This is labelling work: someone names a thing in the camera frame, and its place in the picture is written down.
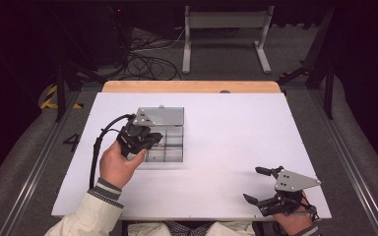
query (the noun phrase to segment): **striped cuff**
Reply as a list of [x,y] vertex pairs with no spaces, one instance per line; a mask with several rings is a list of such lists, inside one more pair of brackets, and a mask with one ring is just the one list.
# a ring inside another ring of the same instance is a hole
[[318,226],[313,224],[311,227],[308,227],[293,236],[318,236],[318,235],[320,235]]
[[107,182],[101,177],[97,179],[96,185],[90,191],[113,201],[117,201],[122,193],[121,189],[117,188],[116,186],[112,185],[111,183]]

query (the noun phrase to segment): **wrist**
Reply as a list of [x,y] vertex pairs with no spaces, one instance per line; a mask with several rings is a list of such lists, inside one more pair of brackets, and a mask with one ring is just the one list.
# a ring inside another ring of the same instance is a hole
[[97,179],[97,183],[92,189],[92,191],[113,201],[117,201],[122,193],[122,190],[120,188],[109,183],[102,177],[99,177]]

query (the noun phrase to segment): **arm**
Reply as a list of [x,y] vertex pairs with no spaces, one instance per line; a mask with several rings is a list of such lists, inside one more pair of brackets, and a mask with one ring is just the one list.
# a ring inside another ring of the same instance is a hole
[[96,186],[88,190],[75,213],[64,216],[46,235],[108,235],[122,212],[123,206],[117,202],[121,189],[145,155],[143,149],[132,160],[127,160],[115,141],[100,159],[100,178]]

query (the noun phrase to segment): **white sleeve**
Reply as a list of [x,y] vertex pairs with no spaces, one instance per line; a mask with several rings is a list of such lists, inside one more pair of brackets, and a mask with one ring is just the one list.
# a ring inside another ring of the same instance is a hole
[[86,194],[76,212],[48,230],[46,236],[109,235],[115,226],[122,208]]

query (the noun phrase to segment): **sleeve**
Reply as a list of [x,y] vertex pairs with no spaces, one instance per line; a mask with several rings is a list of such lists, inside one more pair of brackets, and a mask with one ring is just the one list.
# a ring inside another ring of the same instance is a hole
[[293,236],[320,236],[319,228],[313,224],[311,227],[306,228]]
[[102,178],[88,190],[76,212],[63,217],[45,235],[109,235],[121,215],[123,205],[117,200],[121,190]]

